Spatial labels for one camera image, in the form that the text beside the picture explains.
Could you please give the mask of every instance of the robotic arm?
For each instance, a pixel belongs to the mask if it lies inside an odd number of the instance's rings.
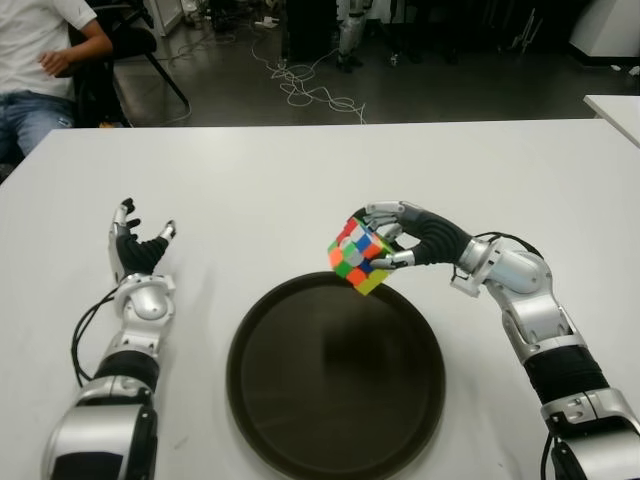
[[[53,431],[42,462],[47,480],[150,480],[157,446],[153,394],[163,340],[174,315],[169,276],[153,270],[176,234],[173,221],[139,243],[127,221],[127,199],[116,209],[109,252],[122,327],[109,343],[93,379],[82,387]]]
[[[537,250],[525,242],[529,251],[512,250],[502,234],[474,238],[407,202],[373,203],[356,216],[373,230],[387,226],[382,236],[399,250],[374,260],[374,268],[450,263],[465,273],[454,274],[452,286],[473,297],[487,287],[542,403],[558,480],[640,478],[640,423],[554,297],[551,271]],[[420,243],[402,249],[395,242],[403,232]]]

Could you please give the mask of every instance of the robot finger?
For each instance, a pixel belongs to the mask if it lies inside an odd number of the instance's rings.
[[[126,228],[127,226],[127,215],[129,214],[129,210],[131,209],[131,211],[133,211],[133,204],[130,204],[131,207],[129,207],[129,204],[126,203],[128,200],[131,199],[128,198],[120,205],[118,205],[115,213],[113,214],[113,223],[122,228]]]
[[[127,214],[133,213],[136,209],[136,206],[133,204],[133,198],[131,197],[123,200],[122,205],[127,207]]]
[[[368,206],[367,208],[361,208],[360,210],[358,210],[356,213],[353,214],[353,217],[360,220],[371,230],[375,231],[383,225],[398,223],[398,219],[391,214],[388,214],[388,213],[385,214],[383,212],[370,214],[368,213],[367,209],[368,209]]]
[[[387,201],[370,203],[365,211],[364,218],[370,228],[399,223],[406,231],[412,229],[423,209],[409,202]]]
[[[128,229],[135,228],[135,227],[137,227],[138,225],[140,225],[140,223],[142,223],[142,222],[140,221],[140,219],[139,219],[139,218],[134,218],[133,220],[129,220],[129,221],[127,222],[127,228],[128,228]]]
[[[380,270],[397,270],[398,268],[412,267],[416,259],[412,250],[403,250],[387,255],[384,258],[371,260],[371,266]]]
[[[176,230],[176,222],[174,222],[173,220],[169,220],[158,234],[158,237],[164,238],[167,242],[171,242],[171,240],[173,240],[173,237],[176,236],[176,233],[178,233],[178,231]]]
[[[403,233],[402,225],[400,225],[399,223],[394,223],[389,227],[389,229],[384,234],[378,233],[378,235],[380,235],[385,242],[395,244],[396,239],[400,235],[402,235],[402,233]]]

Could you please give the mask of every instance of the jeans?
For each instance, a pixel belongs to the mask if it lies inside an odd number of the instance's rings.
[[[31,153],[53,129],[73,127],[73,103],[30,91],[0,94],[0,163],[9,163],[15,145]]]

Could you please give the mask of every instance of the cable on floor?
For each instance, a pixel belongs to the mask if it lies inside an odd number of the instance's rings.
[[[160,126],[166,127],[167,125],[171,125],[172,123],[180,122],[182,120],[186,120],[187,118],[189,118],[193,113],[193,109],[191,108],[191,102],[189,100],[187,100],[187,109],[188,109],[188,112],[182,115],[181,117],[174,118],[173,120],[167,120],[166,122],[161,123]]]
[[[195,42],[185,43],[178,47],[177,53],[166,58],[156,58],[159,62],[173,63],[176,60],[190,60],[194,57],[196,51],[206,51],[211,46],[224,46],[224,45],[236,45],[237,38],[233,33],[226,33],[224,35],[216,35],[215,32],[209,32],[203,35],[200,40]]]
[[[338,51],[331,51],[330,53],[320,57],[316,60],[311,66],[305,64],[292,65],[291,67],[285,66],[277,66],[276,68],[272,67],[268,60],[258,57],[255,51],[255,47],[260,41],[262,41],[265,36],[261,36],[256,39],[251,45],[251,55],[253,58],[259,62],[264,63],[267,70],[271,72],[271,80],[283,80],[280,83],[280,90],[287,94],[287,103],[292,107],[308,107],[314,101],[326,103],[329,108],[339,113],[355,113],[361,125],[366,125],[366,121],[364,119],[364,109],[366,107],[366,103],[363,103],[361,106],[357,106],[355,100],[349,97],[332,97],[329,90],[324,87],[315,87],[310,90],[307,90],[305,87],[305,82],[308,82],[315,78],[316,70],[315,68],[318,66],[320,62],[331,57],[334,53]],[[302,102],[296,102],[295,99],[301,98]]]

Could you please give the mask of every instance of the gray floor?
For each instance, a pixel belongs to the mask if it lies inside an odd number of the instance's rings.
[[[161,41],[157,56],[182,54],[161,63],[190,99],[192,114],[171,122],[187,110],[145,59],[116,68],[125,111],[140,127],[359,123],[357,114],[335,112],[326,103],[289,106],[281,81],[270,79],[271,72],[252,57],[252,46],[273,65],[280,33],[257,36],[243,27],[235,38],[216,41],[206,29],[179,26]],[[638,80],[626,69],[584,67],[566,55],[463,53],[459,65],[449,66],[427,54],[422,64],[404,59],[392,68],[389,54],[382,38],[366,38],[359,53],[364,68],[344,74],[331,57],[305,88],[325,86],[334,97],[366,104],[367,123],[589,118],[586,94],[638,94]]]

